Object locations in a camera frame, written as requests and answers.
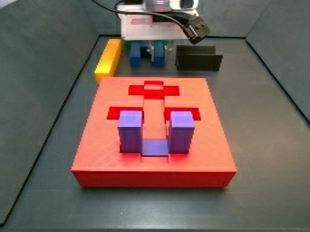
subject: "red platform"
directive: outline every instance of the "red platform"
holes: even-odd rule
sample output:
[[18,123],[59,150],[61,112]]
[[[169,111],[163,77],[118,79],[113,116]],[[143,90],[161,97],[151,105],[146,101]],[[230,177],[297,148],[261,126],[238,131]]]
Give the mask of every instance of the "red platform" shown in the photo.
[[[157,158],[121,153],[118,119],[123,110],[145,111],[143,137],[155,140],[163,139],[170,112],[193,111],[197,129],[190,153]],[[237,167],[206,80],[105,79],[71,171],[83,187],[226,187]]]

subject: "gray wall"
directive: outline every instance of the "gray wall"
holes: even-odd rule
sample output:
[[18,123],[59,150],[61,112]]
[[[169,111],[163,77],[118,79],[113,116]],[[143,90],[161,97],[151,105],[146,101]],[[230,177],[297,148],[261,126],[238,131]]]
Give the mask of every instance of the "gray wall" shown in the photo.
[[0,9],[0,225],[97,39],[78,0],[20,0]]
[[[101,34],[119,34],[121,21],[90,0],[81,0]],[[272,0],[201,0],[200,12],[212,27],[213,36],[246,37]],[[115,0],[101,0],[114,7]]]
[[274,0],[248,37],[308,120],[310,120],[309,10],[309,0]]
[[0,8],[4,7],[6,5],[11,4],[16,0],[0,0]]
[[212,36],[246,37],[272,0],[201,0]]

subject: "toy block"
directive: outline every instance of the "toy block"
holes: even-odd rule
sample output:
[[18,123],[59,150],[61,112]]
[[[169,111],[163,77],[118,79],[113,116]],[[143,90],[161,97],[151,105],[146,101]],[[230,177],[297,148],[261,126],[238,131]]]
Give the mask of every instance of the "toy block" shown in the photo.
[[142,111],[122,111],[119,134],[122,153],[142,153]]
[[105,77],[115,76],[121,57],[122,57],[122,40],[110,39],[95,70],[98,84],[101,84],[101,81]]
[[[179,96],[165,96],[165,100],[146,100],[141,95],[130,95],[130,86],[145,86],[146,81],[163,82],[163,89],[165,86],[177,86]],[[192,108],[198,109],[201,119],[197,120],[196,115],[193,115],[196,133],[189,154],[169,153],[169,156],[157,157],[145,156],[143,152],[122,153],[118,130],[119,119],[117,117],[117,120],[109,120],[107,117],[110,109],[115,105],[118,109],[122,108],[122,102],[125,106],[135,105],[143,108],[145,121],[150,128],[151,126],[157,128],[161,125],[165,129],[170,128],[170,124],[174,123],[174,118],[165,123],[165,109],[187,109],[190,103],[193,103]],[[150,140],[167,140],[167,136]],[[153,145],[149,148],[165,148],[165,146],[157,147]],[[161,77],[103,79],[71,171],[83,187],[226,187],[238,170],[206,80],[202,78],[175,79]]]
[[177,46],[177,70],[220,71],[224,55],[216,54],[216,46]]
[[163,115],[163,101],[161,100],[145,100],[143,112],[143,139],[145,140],[166,140],[167,129],[165,125]]
[[189,111],[173,111],[169,130],[169,151],[189,154],[196,130],[193,114]]
[[169,143],[167,140],[143,140],[143,157],[167,157]]
[[141,59],[141,43],[131,43],[131,52],[130,52],[131,66],[139,67],[142,63]]
[[163,67],[166,65],[165,46],[162,42],[154,42],[154,66]]

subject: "purple block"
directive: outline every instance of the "purple block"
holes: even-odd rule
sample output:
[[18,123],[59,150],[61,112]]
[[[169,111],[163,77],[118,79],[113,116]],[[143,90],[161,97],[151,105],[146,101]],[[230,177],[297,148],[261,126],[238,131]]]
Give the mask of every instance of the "purple block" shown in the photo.
[[122,153],[142,153],[142,111],[122,111],[119,135]]
[[170,153],[189,154],[196,130],[196,121],[190,111],[173,111],[169,130]]
[[167,140],[143,140],[145,157],[167,157],[169,156],[169,142]]

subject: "purple pillar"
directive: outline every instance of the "purple pillar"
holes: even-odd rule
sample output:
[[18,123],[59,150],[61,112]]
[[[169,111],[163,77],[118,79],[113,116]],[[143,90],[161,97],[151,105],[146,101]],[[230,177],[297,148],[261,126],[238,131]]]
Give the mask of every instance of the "purple pillar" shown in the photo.
[[196,121],[190,111],[173,111],[169,130],[170,153],[189,154],[196,130]]
[[142,153],[142,111],[122,111],[119,135],[122,153]]

